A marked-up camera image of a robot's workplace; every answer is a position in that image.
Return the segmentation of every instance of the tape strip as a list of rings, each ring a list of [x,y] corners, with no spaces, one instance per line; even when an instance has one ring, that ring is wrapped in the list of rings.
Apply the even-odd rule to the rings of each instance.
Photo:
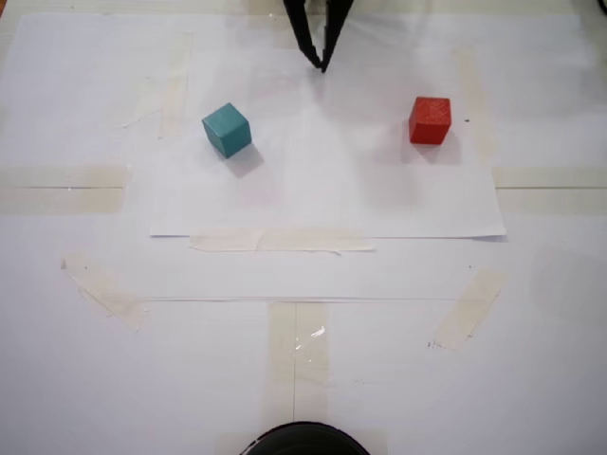
[[[126,166],[79,168],[0,168],[0,187],[11,188],[124,188]]]
[[[92,13],[205,13],[235,15],[285,14],[282,0],[181,0],[179,2],[158,2],[139,0],[137,2],[99,2],[81,0],[67,2],[56,0],[52,3],[28,2],[28,12],[92,12]],[[323,2],[307,2],[308,14],[324,12]],[[9,2],[5,14],[15,14],[15,5]],[[358,0],[354,11],[359,13],[382,12],[426,12],[426,13],[488,13],[488,14],[567,14],[572,11],[571,0]]]
[[[495,188],[607,189],[605,168],[493,168]]]
[[[103,306],[129,328],[138,330],[143,316],[143,303],[119,290],[116,283],[88,258],[71,254],[62,259],[61,269],[80,287],[88,299]]]
[[[495,127],[493,126],[493,117],[488,108],[487,95],[483,89],[481,71],[472,49],[459,48],[453,54],[469,111],[469,125],[474,134],[476,152],[480,163],[486,164],[499,149]]]
[[[190,237],[201,251],[373,251],[356,232],[345,229],[220,229]]]
[[[185,33],[173,61],[164,92],[159,137],[180,136],[185,116],[188,73],[192,56],[193,33]]]
[[[531,215],[607,215],[607,190],[497,190],[504,213]]]
[[[118,213],[122,202],[122,189],[0,188],[3,215]]]
[[[570,0],[362,0],[355,2],[358,13],[463,13],[463,14],[570,14]]]
[[[262,432],[292,422],[295,416],[295,334],[297,303],[267,306],[268,369]]]
[[[141,82],[138,90],[137,104],[128,116],[120,116],[120,128],[128,128],[144,118],[160,112],[165,87],[157,80],[146,78]]]
[[[326,305],[268,305],[269,376],[264,430],[294,421],[327,421],[329,354]]]
[[[329,341],[324,303],[295,303],[293,420],[328,423]]]
[[[487,316],[493,301],[506,282],[506,274],[482,269],[464,295],[434,333],[433,344],[445,349],[459,348]]]

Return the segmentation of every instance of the clear tape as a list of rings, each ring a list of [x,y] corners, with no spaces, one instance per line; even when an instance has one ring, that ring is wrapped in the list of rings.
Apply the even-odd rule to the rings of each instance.
[[[268,378],[263,429],[295,421],[326,422],[329,354],[326,305],[268,305]]]
[[[170,66],[160,115],[158,137],[180,136],[185,116],[186,95],[188,92],[188,73],[192,56],[193,33],[184,33]]]
[[[488,163],[497,153],[498,144],[493,125],[493,115],[488,107],[483,89],[483,78],[476,62],[474,50],[459,48],[453,53],[464,100],[471,118],[476,152],[481,164]]]

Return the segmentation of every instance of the masking tape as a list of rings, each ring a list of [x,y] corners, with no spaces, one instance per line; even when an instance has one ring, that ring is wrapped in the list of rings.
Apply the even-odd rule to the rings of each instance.
[[[570,14],[571,0],[361,0],[358,13]]]
[[[73,215],[118,213],[123,189],[0,188],[0,214]]]
[[[497,153],[498,144],[481,71],[472,49],[462,47],[456,49],[453,55],[470,116],[469,125],[474,135],[476,152],[480,163],[486,164]]]
[[[479,270],[434,333],[433,344],[445,349],[459,348],[471,337],[487,316],[493,301],[506,282],[506,274]]]
[[[143,303],[121,292],[96,264],[83,255],[71,254],[62,259],[61,269],[76,282],[88,300],[103,306],[129,328],[138,329],[144,312]]]
[[[497,190],[504,213],[532,215],[607,215],[607,190],[515,189]]]
[[[356,232],[346,229],[218,229],[190,237],[202,251],[373,251]]]
[[[167,86],[162,102],[159,137],[180,136],[185,116],[188,73],[192,56],[193,33],[184,33],[182,44],[171,62]]]
[[[607,189],[606,168],[493,168],[497,189]]]
[[[20,2],[8,2],[5,14],[15,14]],[[309,14],[324,12],[324,2],[307,2]],[[358,0],[354,11],[359,13],[425,12],[425,13],[489,13],[489,14],[566,14],[573,9],[571,0]],[[206,13],[264,15],[285,14],[283,0],[180,0],[158,2],[137,0],[100,2],[99,0],[30,0],[20,10],[27,12],[92,12],[92,13]]]
[[[0,187],[11,188],[124,188],[126,166],[47,166],[0,168]]]

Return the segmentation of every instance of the wooden block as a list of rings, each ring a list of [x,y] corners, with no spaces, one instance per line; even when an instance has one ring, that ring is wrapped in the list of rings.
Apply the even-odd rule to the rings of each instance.
[[[251,143],[248,120],[231,103],[203,118],[202,124],[211,144],[225,158]]]
[[[451,101],[447,98],[415,100],[409,118],[409,138],[413,144],[440,145],[451,127]]]

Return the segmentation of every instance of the white paper sheet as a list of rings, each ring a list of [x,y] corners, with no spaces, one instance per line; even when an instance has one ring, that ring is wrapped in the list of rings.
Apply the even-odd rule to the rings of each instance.
[[[437,35],[415,47],[406,37],[410,22],[351,21],[322,75],[297,49],[277,48],[272,27],[249,18],[28,17],[0,90],[10,112],[0,164],[81,165],[92,156],[106,164],[148,151],[157,164],[149,182],[153,235],[217,228],[504,234],[490,169],[477,166],[465,123],[456,46]],[[386,32],[381,40],[373,39],[377,29]],[[165,93],[190,33],[182,136],[159,139],[154,109],[134,118],[147,105],[141,87]],[[451,98],[453,125],[440,148],[409,142],[417,96]],[[254,144],[226,161],[200,120],[228,101],[248,118]]]

